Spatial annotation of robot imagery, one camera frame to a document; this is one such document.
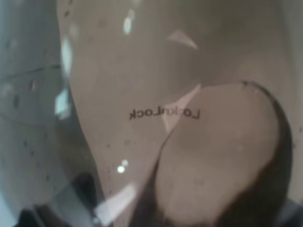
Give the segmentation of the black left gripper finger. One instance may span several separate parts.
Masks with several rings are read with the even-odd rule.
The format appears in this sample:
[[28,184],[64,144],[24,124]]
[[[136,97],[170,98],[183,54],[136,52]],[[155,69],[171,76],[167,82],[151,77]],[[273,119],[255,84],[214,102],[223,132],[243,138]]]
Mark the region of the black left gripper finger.
[[89,172],[77,175],[46,203],[23,209],[17,227],[93,227],[97,194]]

